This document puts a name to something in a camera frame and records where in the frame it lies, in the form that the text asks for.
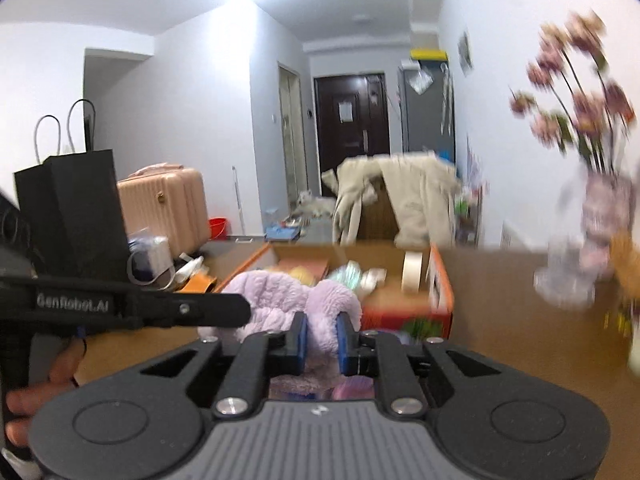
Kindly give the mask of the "person's left hand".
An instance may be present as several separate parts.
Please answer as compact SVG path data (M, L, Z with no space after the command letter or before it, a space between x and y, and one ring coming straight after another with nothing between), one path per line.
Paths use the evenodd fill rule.
M18 448L28 447L28 430L32 418L44 404L56 396L75 388L74 377L86 355L87 345L83 339L74 338L66 342L52 361L44 382L10 391L6 403L11 414L16 415L4 425L9 441Z

